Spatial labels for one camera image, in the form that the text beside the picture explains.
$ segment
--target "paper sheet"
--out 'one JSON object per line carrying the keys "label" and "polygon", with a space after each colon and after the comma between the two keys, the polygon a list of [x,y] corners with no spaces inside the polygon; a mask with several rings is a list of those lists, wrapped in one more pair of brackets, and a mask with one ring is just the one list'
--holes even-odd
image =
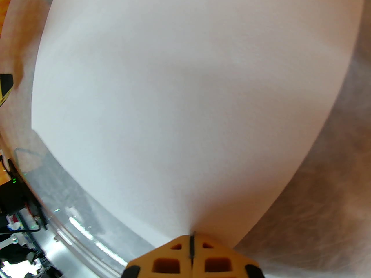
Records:
{"label": "paper sheet", "polygon": [[87,192],[153,245],[197,230],[234,246],[323,126],[362,5],[54,0],[32,127]]}

